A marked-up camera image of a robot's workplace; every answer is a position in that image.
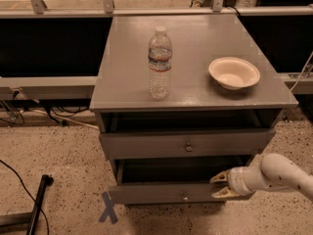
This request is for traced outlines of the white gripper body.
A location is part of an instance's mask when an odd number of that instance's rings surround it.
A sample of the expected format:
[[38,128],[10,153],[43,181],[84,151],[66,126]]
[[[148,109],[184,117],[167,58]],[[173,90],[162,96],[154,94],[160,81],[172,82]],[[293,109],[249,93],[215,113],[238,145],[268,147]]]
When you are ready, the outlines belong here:
[[252,191],[247,187],[246,174],[249,169],[246,166],[231,168],[228,173],[228,186],[239,196],[246,196]]

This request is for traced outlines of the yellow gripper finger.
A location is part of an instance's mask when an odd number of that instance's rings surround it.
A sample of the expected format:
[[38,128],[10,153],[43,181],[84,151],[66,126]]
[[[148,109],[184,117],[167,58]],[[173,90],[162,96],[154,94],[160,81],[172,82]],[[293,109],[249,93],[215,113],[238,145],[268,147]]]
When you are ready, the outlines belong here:
[[233,191],[229,186],[226,186],[220,189],[218,192],[213,193],[212,197],[215,199],[235,198],[239,197],[239,194]]
[[215,176],[211,177],[209,180],[209,183],[214,184],[214,183],[227,182],[228,181],[228,174],[229,174],[228,170],[221,171],[218,174],[216,174]]

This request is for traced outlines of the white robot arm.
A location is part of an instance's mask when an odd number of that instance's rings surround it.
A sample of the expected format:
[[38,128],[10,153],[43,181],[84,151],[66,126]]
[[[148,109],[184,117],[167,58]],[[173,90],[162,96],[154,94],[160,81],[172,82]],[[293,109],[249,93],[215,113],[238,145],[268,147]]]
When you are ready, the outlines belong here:
[[213,198],[247,196],[256,191],[294,190],[313,201],[313,176],[280,154],[268,154],[258,164],[237,166],[214,175],[210,184],[226,186],[212,194]]

